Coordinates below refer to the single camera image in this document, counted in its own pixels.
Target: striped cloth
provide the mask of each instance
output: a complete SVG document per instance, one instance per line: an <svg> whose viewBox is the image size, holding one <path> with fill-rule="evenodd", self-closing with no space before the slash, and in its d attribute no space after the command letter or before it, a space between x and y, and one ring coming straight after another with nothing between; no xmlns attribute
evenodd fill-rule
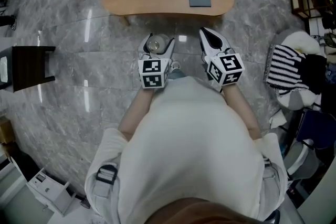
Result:
<svg viewBox="0 0 336 224"><path fill-rule="evenodd" d="M277 89L276 93L280 97L291 91L309 89L302 82L299 71L305 58L304 54L287 46L271 45L264 81Z"/></svg>

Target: white shirt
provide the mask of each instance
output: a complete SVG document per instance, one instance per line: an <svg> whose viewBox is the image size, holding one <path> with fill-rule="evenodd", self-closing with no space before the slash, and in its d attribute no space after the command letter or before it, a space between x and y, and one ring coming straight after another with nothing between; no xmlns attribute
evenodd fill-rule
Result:
<svg viewBox="0 0 336 224"><path fill-rule="evenodd" d="M106 130L85 185L94 209L94 174L120 153L120 223L143 224L163 206L190 197L264 220L286 192L276 134L253 141L223 97L191 77L170 81L155 95L129 143L118 130ZM263 156L271 162L266 169ZM99 212L105 218L113 196Z"/></svg>

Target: marble floor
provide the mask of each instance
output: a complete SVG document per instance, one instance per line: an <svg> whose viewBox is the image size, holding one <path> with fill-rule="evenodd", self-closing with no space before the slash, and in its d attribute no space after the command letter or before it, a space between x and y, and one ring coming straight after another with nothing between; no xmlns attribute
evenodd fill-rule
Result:
<svg viewBox="0 0 336 224"><path fill-rule="evenodd" d="M49 59L56 81L16 93L1 90L1 114L11 119L23 151L82 194L103 130L118 125L140 87L136 48L144 36L187 36L186 42L177 42L173 57L187 75L206 80L197 31L207 26L225 35L244 60L239 86L266 132L278 110L262 82L267 48L276 33L303 27L291 14L289 0L235 0L215 25L133 16L125 27L101 0L9 0L6 14L15 12L17 29L1 32L13 37L13 45L56 46Z"/></svg>

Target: white cabinet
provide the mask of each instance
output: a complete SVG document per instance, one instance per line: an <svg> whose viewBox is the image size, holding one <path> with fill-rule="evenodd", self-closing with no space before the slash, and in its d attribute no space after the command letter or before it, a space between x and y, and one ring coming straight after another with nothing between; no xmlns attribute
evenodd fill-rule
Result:
<svg viewBox="0 0 336 224"><path fill-rule="evenodd" d="M62 216L76 195L74 193L71 196L67 192L69 182L63 185L53 180L44 173L44 168L27 183L27 186L38 201Z"/></svg>

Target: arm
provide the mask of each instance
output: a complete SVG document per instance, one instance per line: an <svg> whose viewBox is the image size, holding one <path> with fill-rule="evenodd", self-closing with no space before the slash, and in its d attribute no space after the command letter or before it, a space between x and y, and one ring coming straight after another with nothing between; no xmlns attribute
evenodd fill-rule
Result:
<svg viewBox="0 0 336 224"><path fill-rule="evenodd" d="M129 141L131 140L135 129L147 114L154 96L154 89L142 89L138 91L126 114L122 118L118 130Z"/></svg>
<svg viewBox="0 0 336 224"><path fill-rule="evenodd" d="M256 116L241 93L239 87L236 84L231 84L223 86L222 89L227 105L236 111L241 117L251 138L253 140L261 138L261 131Z"/></svg>

